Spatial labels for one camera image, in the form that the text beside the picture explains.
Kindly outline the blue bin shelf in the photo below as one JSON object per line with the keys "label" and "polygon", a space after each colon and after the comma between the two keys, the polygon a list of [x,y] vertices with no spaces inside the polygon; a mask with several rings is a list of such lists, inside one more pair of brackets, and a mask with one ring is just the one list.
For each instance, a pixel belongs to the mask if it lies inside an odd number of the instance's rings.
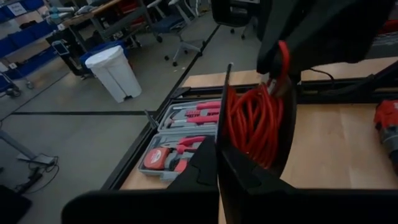
{"label": "blue bin shelf", "polygon": [[[44,6],[44,0],[7,0],[0,3],[0,25],[31,12],[39,12],[39,9]],[[45,20],[23,23],[18,31],[0,39],[0,58],[11,56],[39,40],[45,40],[51,36],[54,30],[55,27]],[[5,74],[11,80],[20,80],[57,57],[55,49],[49,46],[22,62],[16,62],[17,67],[10,69]]]}

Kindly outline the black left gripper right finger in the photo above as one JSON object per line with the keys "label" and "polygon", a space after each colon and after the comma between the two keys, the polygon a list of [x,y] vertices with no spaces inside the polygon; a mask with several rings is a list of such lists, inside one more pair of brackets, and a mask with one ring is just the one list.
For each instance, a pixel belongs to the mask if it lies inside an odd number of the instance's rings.
{"label": "black left gripper right finger", "polygon": [[280,176],[283,167],[261,167],[232,145],[217,147],[221,190],[295,190]]}

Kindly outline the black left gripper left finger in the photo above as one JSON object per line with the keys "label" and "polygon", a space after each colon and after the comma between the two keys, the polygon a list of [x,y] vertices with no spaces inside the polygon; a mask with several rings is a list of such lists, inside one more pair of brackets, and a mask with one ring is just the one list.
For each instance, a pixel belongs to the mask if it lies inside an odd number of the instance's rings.
{"label": "black left gripper left finger", "polygon": [[169,185],[170,190],[217,188],[215,137],[206,136],[185,170]]}

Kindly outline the wooden workbench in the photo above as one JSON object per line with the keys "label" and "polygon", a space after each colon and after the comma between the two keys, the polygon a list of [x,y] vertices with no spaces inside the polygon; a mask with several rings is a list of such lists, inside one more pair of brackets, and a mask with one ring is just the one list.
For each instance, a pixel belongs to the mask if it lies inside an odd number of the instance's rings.
{"label": "wooden workbench", "polygon": [[106,4],[94,7],[92,10],[79,15],[76,15],[76,13],[81,10],[81,8],[78,7],[51,7],[42,16],[47,22],[58,25],[60,30],[69,29],[81,46],[84,46],[86,41],[80,35],[75,26],[87,20],[90,20],[94,25],[103,42],[108,42],[113,34],[130,27],[131,24],[140,17],[144,18],[144,22],[137,26],[136,30],[130,32],[126,38],[134,35],[139,29],[143,29],[145,27],[152,29],[152,21],[143,0],[130,0],[137,2],[137,7],[130,11],[129,14],[122,16],[122,18],[114,24],[111,24],[108,28],[104,29],[98,19],[98,15],[117,5],[117,3],[121,1],[122,0],[110,0]]}

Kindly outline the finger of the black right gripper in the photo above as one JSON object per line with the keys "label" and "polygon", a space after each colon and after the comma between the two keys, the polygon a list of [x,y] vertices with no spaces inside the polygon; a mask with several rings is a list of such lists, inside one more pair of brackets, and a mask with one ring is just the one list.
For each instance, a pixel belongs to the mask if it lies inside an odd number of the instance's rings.
{"label": "finger of the black right gripper", "polygon": [[257,56],[257,73],[264,75],[272,70],[275,56],[279,51],[279,37],[280,31],[277,30],[265,30],[261,36],[257,36],[257,38],[261,42],[261,46]]}
{"label": "finger of the black right gripper", "polygon": [[301,79],[301,65],[302,52],[300,49],[296,49],[291,43],[287,44],[289,50],[289,77],[293,83],[299,83]]}

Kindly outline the black frame bracket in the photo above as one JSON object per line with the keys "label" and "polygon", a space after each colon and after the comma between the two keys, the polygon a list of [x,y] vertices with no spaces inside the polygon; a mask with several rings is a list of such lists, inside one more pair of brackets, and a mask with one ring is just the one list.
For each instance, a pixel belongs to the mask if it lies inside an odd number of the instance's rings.
{"label": "black frame bracket", "polygon": [[149,113],[149,111],[144,110],[144,114],[146,115],[146,117],[147,117],[147,119],[148,119],[148,121],[149,121],[149,124],[150,124],[151,128],[152,128],[152,129],[157,129],[157,128],[159,127],[158,121],[156,121],[156,120],[154,119],[154,117]]}

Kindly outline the red tape measure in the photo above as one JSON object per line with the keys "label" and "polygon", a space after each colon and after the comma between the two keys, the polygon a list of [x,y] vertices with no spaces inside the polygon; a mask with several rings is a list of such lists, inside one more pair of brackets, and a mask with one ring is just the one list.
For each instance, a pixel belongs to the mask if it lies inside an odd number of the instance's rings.
{"label": "red tape measure", "polygon": [[144,158],[144,167],[149,170],[163,170],[169,154],[170,149],[167,147],[151,149]]}

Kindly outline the grey tool case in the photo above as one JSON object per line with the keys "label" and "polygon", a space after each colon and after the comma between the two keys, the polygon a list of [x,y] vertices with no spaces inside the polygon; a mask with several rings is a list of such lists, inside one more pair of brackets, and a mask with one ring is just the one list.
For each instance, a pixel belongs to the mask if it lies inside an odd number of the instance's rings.
{"label": "grey tool case", "polygon": [[[161,122],[159,123],[159,127],[157,128],[157,134],[151,139],[143,158],[141,159],[138,170],[144,175],[149,176],[157,176],[160,180],[165,182],[173,181],[180,173],[173,171],[173,165],[175,160],[177,159],[190,159],[193,157],[196,152],[184,152],[182,154],[178,153],[174,147],[177,145],[180,139],[187,137],[195,137],[195,136],[214,136],[217,130],[217,123],[215,124],[205,124],[203,126],[194,126],[194,127],[171,127],[167,128],[166,123],[170,119],[186,119],[195,116],[207,116],[207,115],[219,115],[220,109],[210,109],[210,110],[201,110],[200,112],[189,113],[187,110],[173,110],[173,106],[192,106],[197,103],[204,103],[207,101],[221,101],[220,99],[215,100],[203,100],[203,101],[192,101],[188,103],[177,103],[170,105]],[[201,143],[194,143],[193,147],[197,148]],[[144,158],[146,154],[154,148],[158,147],[167,147],[170,149],[170,154],[166,158],[165,167],[163,170],[149,170],[144,167]]]}

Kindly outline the grey floor stand base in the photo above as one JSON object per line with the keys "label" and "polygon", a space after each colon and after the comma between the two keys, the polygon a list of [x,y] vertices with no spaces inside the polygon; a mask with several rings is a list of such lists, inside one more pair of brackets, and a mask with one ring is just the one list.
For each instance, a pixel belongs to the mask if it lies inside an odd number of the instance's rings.
{"label": "grey floor stand base", "polygon": [[55,164],[56,158],[54,156],[46,156],[44,154],[36,154],[20,142],[16,141],[7,132],[0,129],[0,139],[8,143],[15,150],[19,152],[17,159],[20,161],[33,162],[36,164],[44,164],[46,166],[51,166]]}

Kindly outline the red handled screwdriver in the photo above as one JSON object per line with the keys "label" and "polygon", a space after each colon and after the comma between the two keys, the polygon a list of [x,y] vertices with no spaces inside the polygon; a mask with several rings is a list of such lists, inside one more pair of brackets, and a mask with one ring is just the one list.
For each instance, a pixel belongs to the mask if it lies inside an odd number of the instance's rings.
{"label": "red handled screwdriver", "polygon": [[204,103],[197,103],[192,106],[173,106],[173,110],[187,110],[189,113],[200,112],[201,110],[210,110],[221,108],[221,101],[207,101]]}
{"label": "red handled screwdriver", "polygon": [[215,124],[218,122],[218,115],[195,116],[186,119],[170,119],[166,123],[167,128],[171,127],[194,127],[203,126],[205,124]]}

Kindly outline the red black utility knife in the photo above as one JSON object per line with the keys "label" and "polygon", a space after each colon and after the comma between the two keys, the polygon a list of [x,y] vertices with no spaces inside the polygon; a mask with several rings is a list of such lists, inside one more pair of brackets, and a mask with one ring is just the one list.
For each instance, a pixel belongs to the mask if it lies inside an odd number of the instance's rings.
{"label": "red black utility knife", "polygon": [[173,165],[173,171],[174,172],[178,172],[178,173],[182,173],[185,168],[187,167],[187,164],[189,163],[189,159],[177,159],[174,162]]}

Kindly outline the red cordless drill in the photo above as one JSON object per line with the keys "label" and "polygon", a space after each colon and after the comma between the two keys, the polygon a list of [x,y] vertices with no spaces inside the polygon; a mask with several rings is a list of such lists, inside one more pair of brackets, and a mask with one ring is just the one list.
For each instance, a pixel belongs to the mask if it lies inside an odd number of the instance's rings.
{"label": "red cordless drill", "polygon": [[375,128],[398,176],[398,99],[383,100],[376,106]]}

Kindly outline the black office chair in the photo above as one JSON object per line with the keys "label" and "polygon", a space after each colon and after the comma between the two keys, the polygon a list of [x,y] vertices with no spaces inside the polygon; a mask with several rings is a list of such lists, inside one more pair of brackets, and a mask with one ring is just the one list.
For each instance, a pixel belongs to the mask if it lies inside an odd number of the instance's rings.
{"label": "black office chair", "polygon": [[256,31],[260,0],[210,0],[210,3],[215,22],[230,27],[231,34],[235,28],[243,27],[240,36],[245,40],[249,28]]}

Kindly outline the white plastic object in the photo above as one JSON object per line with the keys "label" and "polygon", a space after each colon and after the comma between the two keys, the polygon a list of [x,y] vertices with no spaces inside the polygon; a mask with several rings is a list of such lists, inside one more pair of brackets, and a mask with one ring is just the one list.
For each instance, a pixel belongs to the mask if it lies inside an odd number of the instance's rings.
{"label": "white plastic object", "polygon": [[136,98],[142,93],[129,60],[120,45],[99,51],[88,57],[85,65],[118,103]]}

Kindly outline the red handled pliers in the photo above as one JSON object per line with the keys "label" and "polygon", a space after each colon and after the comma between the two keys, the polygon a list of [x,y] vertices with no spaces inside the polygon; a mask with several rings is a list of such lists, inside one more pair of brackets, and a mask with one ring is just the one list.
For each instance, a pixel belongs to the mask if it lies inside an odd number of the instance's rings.
{"label": "red handled pliers", "polygon": [[204,136],[187,137],[179,140],[174,149],[182,154],[184,152],[195,152],[196,148],[193,147],[194,143],[201,143],[205,139]]}

